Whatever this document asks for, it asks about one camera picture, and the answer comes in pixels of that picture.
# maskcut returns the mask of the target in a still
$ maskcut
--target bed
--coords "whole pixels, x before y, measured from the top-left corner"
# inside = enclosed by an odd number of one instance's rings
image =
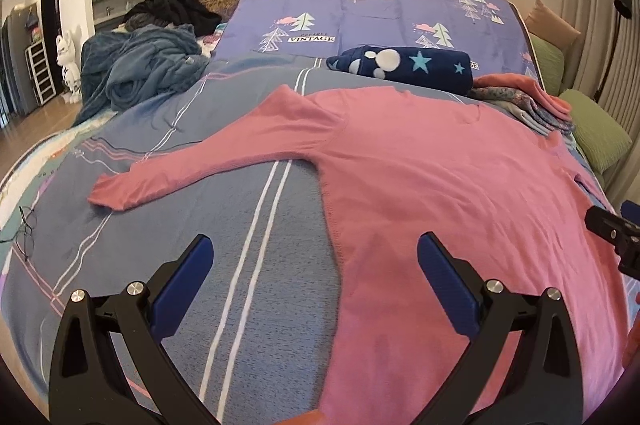
[[[25,174],[11,203],[0,205],[0,212],[11,212],[14,219],[16,205],[33,206],[36,218],[33,242],[24,244],[29,260],[17,246],[8,246],[1,257],[0,309],[7,336],[0,352],[41,410],[46,409],[53,341],[71,290],[116,293],[175,259],[196,233],[212,237],[216,263],[178,333],[163,345],[212,413],[224,414],[229,424],[271,424],[309,411],[318,405],[330,365],[340,278],[312,165],[264,163],[226,172],[123,214],[86,202],[100,174],[125,172],[136,161],[193,145],[249,112],[281,84],[303,95],[388,86],[327,69],[327,56],[362,44],[461,49],[471,56],[475,74],[511,71],[540,80],[522,20],[504,0],[225,4],[229,23],[215,41],[203,78],[190,90],[153,98],[108,122],[105,115],[93,125],[90,120],[85,132],[66,136],[53,152],[39,148],[29,160],[49,158],[47,164],[38,174]],[[366,30],[358,28],[361,22],[369,23]],[[446,102],[477,103],[436,90],[394,87]],[[593,176],[580,153],[571,152]],[[11,205],[12,210],[5,209]],[[258,261],[261,249],[264,261]],[[601,266],[593,264],[594,275]],[[571,292],[561,272],[550,280]],[[625,320],[628,326],[625,282],[616,278],[607,289],[616,302],[609,310],[618,324]],[[518,280],[513,284],[517,289]],[[598,341],[597,333],[585,337]],[[462,352],[464,341],[458,345]],[[116,349],[136,397],[153,408],[124,345],[117,342]],[[443,360],[434,376],[442,381],[454,363],[455,358]],[[590,373],[599,387],[588,388],[587,413],[620,370],[611,366],[605,373]],[[491,396],[485,394],[481,405]]]

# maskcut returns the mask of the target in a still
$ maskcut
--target beige curtain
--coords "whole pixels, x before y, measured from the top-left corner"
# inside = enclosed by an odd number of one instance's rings
[[[613,44],[614,0],[562,0],[561,16],[581,32],[566,55],[562,85],[592,97],[604,74]],[[618,44],[600,99],[634,144],[622,160],[607,170],[605,190],[617,207],[634,197],[631,187],[640,173],[640,0],[632,0],[632,19],[622,18]],[[634,188],[640,198],[640,180]]]

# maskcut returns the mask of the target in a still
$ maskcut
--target black wall lamp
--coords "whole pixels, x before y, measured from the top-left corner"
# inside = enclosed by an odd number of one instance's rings
[[[624,17],[625,19],[631,19],[631,0],[614,0],[613,6],[616,7],[616,11],[618,14],[616,15],[616,26],[613,29],[613,46],[611,47],[611,54],[609,55],[609,62],[607,63],[607,67],[604,70],[604,76],[600,81],[600,87],[593,95],[593,100],[595,102],[600,100],[602,96],[602,92],[604,90],[604,84],[607,82],[607,78],[609,77],[609,70],[611,69],[611,63],[613,62],[613,55],[616,52],[616,46],[618,45],[618,35],[620,34],[620,19]]]

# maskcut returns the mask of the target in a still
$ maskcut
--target screw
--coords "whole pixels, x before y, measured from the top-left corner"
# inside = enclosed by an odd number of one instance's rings
[[[82,299],[84,299],[84,290],[76,290],[71,294],[73,302],[80,302]]]
[[[486,288],[491,293],[502,293],[502,290],[504,290],[504,284],[499,280],[491,279],[486,282]]]
[[[139,295],[144,289],[144,284],[142,284],[140,281],[135,281],[127,286],[127,293],[129,295]]]
[[[548,290],[546,290],[546,296],[549,297],[549,299],[560,300],[562,294],[560,293],[560,290],[558,290],[558,288],[549,288]]]

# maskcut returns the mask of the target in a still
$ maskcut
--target doorway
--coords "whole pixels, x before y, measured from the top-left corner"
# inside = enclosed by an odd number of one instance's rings
[[[42,9],[42,36],[44,47],[47,52],[47,60],[51,69],[51,77],[58,93],[64,90],[62,80],[62,68],[58,66],[58,48],[56,37],[62,34],[60,24],[60,2],[59,0],[40,0]]]

